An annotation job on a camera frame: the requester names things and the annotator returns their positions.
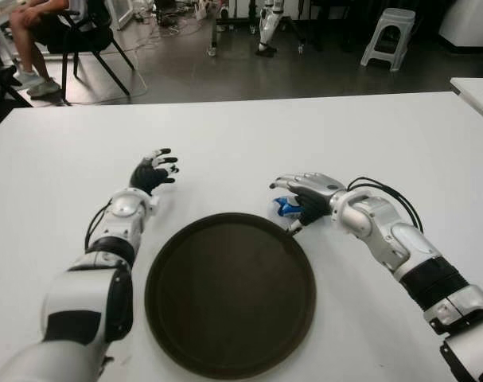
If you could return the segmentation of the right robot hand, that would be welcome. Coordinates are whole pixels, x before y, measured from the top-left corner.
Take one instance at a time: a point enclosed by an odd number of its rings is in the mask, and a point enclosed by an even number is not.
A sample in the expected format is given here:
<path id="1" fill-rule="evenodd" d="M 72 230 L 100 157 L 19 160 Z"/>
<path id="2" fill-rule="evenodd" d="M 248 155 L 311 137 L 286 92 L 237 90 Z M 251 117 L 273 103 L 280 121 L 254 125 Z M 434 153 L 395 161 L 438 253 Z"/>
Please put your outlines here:
<path id="1" fill-rule="evenodd" d="M 333 211 L 331 207 L 333 197 L 346 190 L 339 181 L 322 173 L 282 175 L 272 181 L 269 187 L 292 192 L 301 207 L 298 217 L 287 229 L 291 235 L 297 234 L 305 226 L 324 216 L 330 216 Z"/>

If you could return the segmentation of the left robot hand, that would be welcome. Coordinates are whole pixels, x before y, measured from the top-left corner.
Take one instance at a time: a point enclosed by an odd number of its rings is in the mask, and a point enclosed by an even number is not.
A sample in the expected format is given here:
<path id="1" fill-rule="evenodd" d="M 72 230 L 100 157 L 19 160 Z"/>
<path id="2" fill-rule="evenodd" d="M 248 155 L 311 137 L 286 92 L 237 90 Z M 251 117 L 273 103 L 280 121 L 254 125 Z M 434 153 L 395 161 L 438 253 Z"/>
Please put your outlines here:
<path id="1" fill-rule="evenodd" d="M 129 186 L 150 195 L 158 186 L 174 183 L 179 169 L 178 159 L 171 152 L 170 148 L 161 148 L 144 156 L 131 174 Z"/>

